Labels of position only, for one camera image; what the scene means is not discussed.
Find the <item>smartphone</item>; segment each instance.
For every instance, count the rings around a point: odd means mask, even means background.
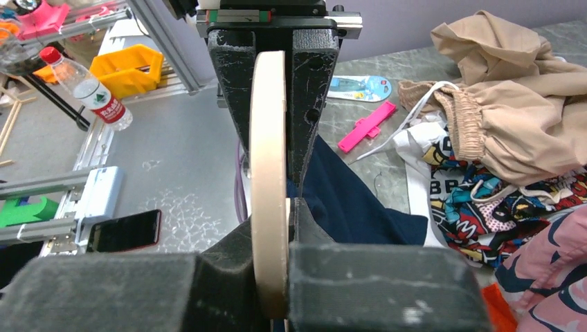
[[[92,226],[86,252],[121,252],[153,246],[159,241],[161,211],[152,210]]]

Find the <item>water bottle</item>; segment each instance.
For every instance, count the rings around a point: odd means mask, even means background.
[[[50,46],[41,50],[39,56],[51,66],[61,86],[113,130],[128,128],[132,122],[130,111],[86,67]]]

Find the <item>pile of clothes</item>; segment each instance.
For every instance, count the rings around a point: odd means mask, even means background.
[[[587,331],[587,68],[485,11],[431,35],[462,79],[399,83],[420,112],[393,138],[408,190],[429,189],[439,242],[495,269],[517,331]]]

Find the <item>gray tabletop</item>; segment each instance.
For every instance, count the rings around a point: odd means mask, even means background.
[[[537,28],[535,31],[551,42],[556,55],[587,66],[587,22],[572,21]],[[343,47],[352,47],[352,41]],[[368,116],[383,102],[327,101],[318,132],[347,164],[383,143],[406,117],[407,111],[399,105],[396,91],[398,81],[438,81],[460,77],[452,60],[439,54],[434,47],[342,62],[336,66],[335,74],[387,77],[394,89],[388,100],[398,106],[398,112],[381,124],[381,133],[375,139],[366,138],[349,154],[344,154],[336,144],[353,129],[355,121]],[[387,208],[409,212],[404,162],[391,146],[384,150],[353,163],[350,168]]]
[[[557,55],[587,66],[587,24],[574,21],[537,29]],[[343,47],[352,47],[352,42]],[[404,79],[456,78],[452,62],[433,48],[382,55],[340,63],[339,75],[380,75],[397,86]],[[216,105],[215,89],[195,96],[174,95],[133,103],[132,125],[112,140],[107,165],[125,170],[116,216],[162,209],[160,244],[146,251],[205,250],[236,225],[233,200],[237,136],[227,109]],[[399,106],[397,92],[390,101]],[[381,103],[328,100],[319,134],[344,161],[383,142],[405,118],[399,111],[381,125],[373,141],[365,141],[348,155],[336,147],[354,122]],[[409,212],[404,163],[391,147],[350,166],[388,208]]]

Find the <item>yellow container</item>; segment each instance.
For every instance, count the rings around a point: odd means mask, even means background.
[[[135,45],[94,57],[90,72],[118,99],[157,89],[163,54]]]

